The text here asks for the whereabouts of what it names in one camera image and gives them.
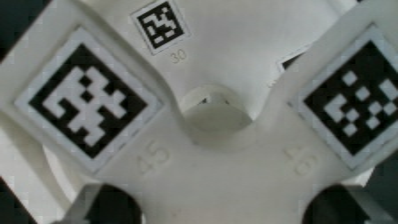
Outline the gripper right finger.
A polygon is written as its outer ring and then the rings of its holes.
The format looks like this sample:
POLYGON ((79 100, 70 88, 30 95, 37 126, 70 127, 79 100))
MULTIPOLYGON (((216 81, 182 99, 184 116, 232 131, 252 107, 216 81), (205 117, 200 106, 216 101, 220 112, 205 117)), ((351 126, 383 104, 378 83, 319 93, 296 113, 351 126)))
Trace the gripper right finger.
POLYGON ((360 185, 332 185, 314 196, 300 224, 398 224, 360 185))

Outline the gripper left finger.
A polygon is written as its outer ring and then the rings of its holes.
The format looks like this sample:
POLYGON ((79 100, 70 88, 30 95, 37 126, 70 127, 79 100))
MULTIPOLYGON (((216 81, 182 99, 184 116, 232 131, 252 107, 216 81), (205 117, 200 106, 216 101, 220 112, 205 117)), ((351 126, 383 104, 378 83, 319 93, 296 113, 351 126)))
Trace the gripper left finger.
POLYGON ((108 184, 86 184, 60 220, 51 224, 142 224, 142 210, 129 194, 108 184))

